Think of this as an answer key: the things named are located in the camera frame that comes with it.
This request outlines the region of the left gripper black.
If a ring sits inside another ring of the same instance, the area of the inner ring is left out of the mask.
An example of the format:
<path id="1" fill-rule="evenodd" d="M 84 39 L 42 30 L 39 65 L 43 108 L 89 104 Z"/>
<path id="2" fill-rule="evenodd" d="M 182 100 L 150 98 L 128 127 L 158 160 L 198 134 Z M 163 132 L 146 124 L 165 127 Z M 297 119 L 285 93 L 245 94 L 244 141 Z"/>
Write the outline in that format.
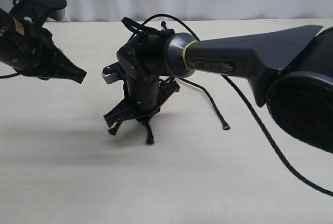
<path id="1" fill-rule="evenodd" d="M 87 75 L 54 44 L 49 30 L 28 21 L 1 21 L 1 63 L 14 70 L 1 79 L 21 75 L 82 84 Z"/>

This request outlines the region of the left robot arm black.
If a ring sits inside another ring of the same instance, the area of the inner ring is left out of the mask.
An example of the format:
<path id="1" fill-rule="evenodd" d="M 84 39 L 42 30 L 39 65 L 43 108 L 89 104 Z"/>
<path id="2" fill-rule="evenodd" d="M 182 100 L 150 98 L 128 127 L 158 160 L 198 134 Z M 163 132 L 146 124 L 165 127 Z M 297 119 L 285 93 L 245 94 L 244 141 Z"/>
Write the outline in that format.
<path id="1" fill-rule="evenodd" d="M 86 77 L 86 71 L 55 45 L 48 29 L 4 10 L 1 10 L 1 63 L 18 75 L 46 81 L 58 78 L 80 84 Z"/>

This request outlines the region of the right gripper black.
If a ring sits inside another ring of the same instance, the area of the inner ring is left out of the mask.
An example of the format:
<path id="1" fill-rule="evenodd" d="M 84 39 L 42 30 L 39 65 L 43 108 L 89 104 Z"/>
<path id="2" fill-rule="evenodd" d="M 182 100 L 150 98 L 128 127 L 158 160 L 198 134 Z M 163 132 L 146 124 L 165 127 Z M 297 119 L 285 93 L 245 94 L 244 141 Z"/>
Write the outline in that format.
<path id="1" fill-rule="evenodd" d="M 176 81 L 161 83 L 157 75 L 141 80 L 127 75 L 124 98 L 104 115 L 104 119 L 109 127 L 116 122 L 132 119 L 146 125 L 160 112 L 162 105 L 179 90 L 180 86 Z"/>

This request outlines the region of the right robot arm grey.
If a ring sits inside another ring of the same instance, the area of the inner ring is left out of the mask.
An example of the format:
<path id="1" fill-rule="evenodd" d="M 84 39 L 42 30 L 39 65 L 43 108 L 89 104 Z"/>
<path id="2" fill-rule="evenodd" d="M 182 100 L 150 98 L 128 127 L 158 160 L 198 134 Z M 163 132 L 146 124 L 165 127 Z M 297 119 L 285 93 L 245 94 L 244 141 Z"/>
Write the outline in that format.
<path id="1" fill-rule="evenodd" d="M 257 106 L 266 106 L 283 131 L 332 152 L 332 28 L 304 25 L 202 41 L 172 29 L 132 32 L 117 62 L 103 70 L 106 83 L 126 83 L 124 99 L 104 116 L 109 126 L 157 113 L 179 90 L 161 76 L 201 71 L 246 79 Z"/>

